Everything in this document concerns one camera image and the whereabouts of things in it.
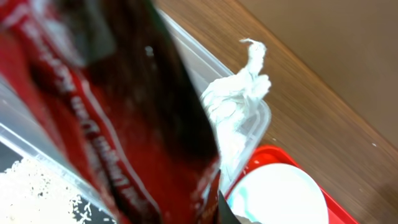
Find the wooden table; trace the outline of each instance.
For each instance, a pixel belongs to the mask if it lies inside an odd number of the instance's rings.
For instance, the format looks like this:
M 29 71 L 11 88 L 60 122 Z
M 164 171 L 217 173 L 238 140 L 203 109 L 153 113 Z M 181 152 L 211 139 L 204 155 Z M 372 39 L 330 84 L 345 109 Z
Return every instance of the wooden table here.
M 264 42 L 272 122 L 261 144 L 284 148 L 360 223 L 398 223 L 397 150 L 266 27 L 235 0 L 158 5 L 233 72 L 247 60 L 239 39 Z

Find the white rice grain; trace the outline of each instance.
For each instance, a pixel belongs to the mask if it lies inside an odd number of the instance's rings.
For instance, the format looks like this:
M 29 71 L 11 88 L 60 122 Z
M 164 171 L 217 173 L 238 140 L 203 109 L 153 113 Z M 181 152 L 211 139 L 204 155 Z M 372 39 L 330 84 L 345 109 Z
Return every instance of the white rice grain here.
M 86 205 L 77 221 L 73 211 L 80 203 L 76 188 L 33 159 L 0 173 L 1 224 L 83 224 L 91 220 L 91 210 Z

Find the clear plastic container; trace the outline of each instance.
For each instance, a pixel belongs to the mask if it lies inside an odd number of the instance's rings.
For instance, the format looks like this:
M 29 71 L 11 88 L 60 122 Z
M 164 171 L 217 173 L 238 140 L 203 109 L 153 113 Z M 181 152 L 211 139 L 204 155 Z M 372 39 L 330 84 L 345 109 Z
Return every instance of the clear plastic container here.
M 168 15 L 163 12 L 160 13 L 169 25 L 169 31 L 174 36 L 175 43 L 190 73 L 191 80 L 197 89 L 198 95 L 201 95 L 201 93 L 206 90 L 207 86 L 217 78 L 234 75 L 230 69 L 225 67 L 225 65 Z M 240 153 L 234 155 L 232 158 L 233 161 L 229 161 L 229 166 L 222 170 L 220 190 L 224 194 L 238 178 L 246 162 L 263 137 L 270 121 L 271 111 L 268 105 L 264 101 L 261 101 L 256 113 L 248 118 L 238 129 L 238 132 L 246 137 L 246 142 L 244 143 L 244 149 L 240 150 Z
M 191 74 L 198 94 L 203 92 L 208 84 L 221 77 L 233 75 L 217 58 L 200 45 L 192 36 L 185 32 L 171 18 L 164 16 L 175 38 L 175 43 Z M 232 182 L 238 177 L 241 169 L 251 156 L 254 148 L 262 138 L 271 120 L 271 112 L 262 101 L 256 114 L 250 117 L 239 132 L 247 137 L 245 148 L 237 154 L 234 167 L 228 169 L 221 182 L 221 191 L 226 192 Z M 106 211 L 95 190 L 83 180 L 68 162 L 58 153 L 42 128 L 35 122 L 23 102 L 0 80 L 0 142 L 21 156 L 33 157 L 56 172 L 69 183 L 73 184 L 81 195 L 93 205 Z

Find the wooden surface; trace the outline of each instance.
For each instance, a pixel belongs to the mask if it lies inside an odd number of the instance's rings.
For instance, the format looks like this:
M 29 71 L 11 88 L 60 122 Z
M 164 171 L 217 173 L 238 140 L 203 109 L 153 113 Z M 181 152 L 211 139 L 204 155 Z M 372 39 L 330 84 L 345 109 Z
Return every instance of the wooden surface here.
M 247 60 L 239 39 L 264 42 L 272 122 L 261 144 L 283 147 L 361 223 L 398 223 L 397 150 L 260 22 L 233 0 L 158 5 L 233 72 Z
M 398 1 L 238 1 L 398 147 Z

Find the brown wall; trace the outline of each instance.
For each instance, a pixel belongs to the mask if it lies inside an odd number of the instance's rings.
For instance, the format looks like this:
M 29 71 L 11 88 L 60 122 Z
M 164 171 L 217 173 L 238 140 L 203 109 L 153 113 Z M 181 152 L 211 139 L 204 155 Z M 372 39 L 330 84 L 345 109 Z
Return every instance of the brown wall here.
M 398 146 L 398 1 L 240 1 Z

